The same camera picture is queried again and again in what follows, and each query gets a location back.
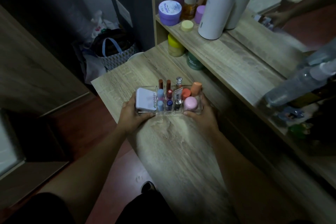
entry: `person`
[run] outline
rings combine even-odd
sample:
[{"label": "person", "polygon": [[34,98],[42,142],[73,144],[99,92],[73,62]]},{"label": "person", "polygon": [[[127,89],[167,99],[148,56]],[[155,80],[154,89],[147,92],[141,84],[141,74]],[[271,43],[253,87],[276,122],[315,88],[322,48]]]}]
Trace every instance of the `person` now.
[{"label": "person", "polygon": [[272,19],[274,27],[280,27],[285,25],[291,18],[334,3],[336,3],[336,0],[303,0],[291,10],[280,13],[269,13],[266,16]]},{"label": "person", "polygon": [[[210,141],[221,175],[241,223],[310,223],[305,212],[277,185],[249,162],[219,131],[216,116],[203,95],[200,115],[185,112]],[[116,129],[46,184],[6,223],[85,223],[105,183],[111,165],[126,137],[153,117],[138,116],[135,94],[123,104]],[[116,223],[179,223],[174,213],[146,183]]]}]

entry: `amber serum bottle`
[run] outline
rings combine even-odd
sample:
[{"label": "amber serum bottle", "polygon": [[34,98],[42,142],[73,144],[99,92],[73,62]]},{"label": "amber serum bottle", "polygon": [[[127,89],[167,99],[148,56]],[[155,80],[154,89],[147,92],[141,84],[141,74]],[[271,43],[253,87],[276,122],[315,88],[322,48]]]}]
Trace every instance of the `amber serum bottle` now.
[{"label": "amber serum bottle", "polygon": [[196,0],[184,0],[180,20],[191,20],[195,17]]}]

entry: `forearm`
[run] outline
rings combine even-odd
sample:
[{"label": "forearm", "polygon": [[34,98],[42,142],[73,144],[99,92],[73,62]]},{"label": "forearm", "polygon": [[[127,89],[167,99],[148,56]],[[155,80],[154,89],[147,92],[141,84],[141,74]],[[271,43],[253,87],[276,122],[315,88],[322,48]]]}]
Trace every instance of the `forearm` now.
[{"label": "forearm", "polygon": [[304,219],[298,206],[220,132],[210,136],[228,193],[242,223]]},{"label": "forearm", "polygon": [[335,0],[304,0],[287,11],[291,18],[335,3]]},{"label": "forearm", "polygon": [[126,136],[118,128],[89,153],[46,184],[39,193],[63,199],[76,223],[85,223]]}]

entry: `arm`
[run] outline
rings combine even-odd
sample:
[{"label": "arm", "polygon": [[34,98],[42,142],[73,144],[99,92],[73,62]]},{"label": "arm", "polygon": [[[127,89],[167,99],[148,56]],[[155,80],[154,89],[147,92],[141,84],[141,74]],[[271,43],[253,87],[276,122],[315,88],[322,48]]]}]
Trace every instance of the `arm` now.
[{"label": "arm", "polygon": [[209,138],[224,183],[241,223],[279,223],[307,219],[301,209],[219,131],[203,96],[203,112],[185,112]]},{"label": "arm", "polygon": [[135,131],[143,121],[154,116],[152,113],[138,116],[134,105],[135,94],[123,104],[116,129],[39,191],[50,192],[60,197],[77,224],[85,223],[89,216],[128,134]]},{"label": "arm", "polygon": [[291,18],[334,4],[335,2],[336,0],[303,0],[291,10],[281,13],[270,13],[266,14],[266,16],[272,18],[275,27],[283,26]]}]

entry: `wooden door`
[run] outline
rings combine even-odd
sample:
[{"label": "wooden door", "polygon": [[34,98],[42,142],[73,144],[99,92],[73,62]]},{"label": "wooden door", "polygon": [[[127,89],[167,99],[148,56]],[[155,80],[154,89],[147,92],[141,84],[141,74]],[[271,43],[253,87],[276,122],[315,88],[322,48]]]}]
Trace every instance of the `wooden door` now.
[{"label": "wooden door", "polygon": [[0,107],[42,115],[86,94],[88,89],[0,6]]}]

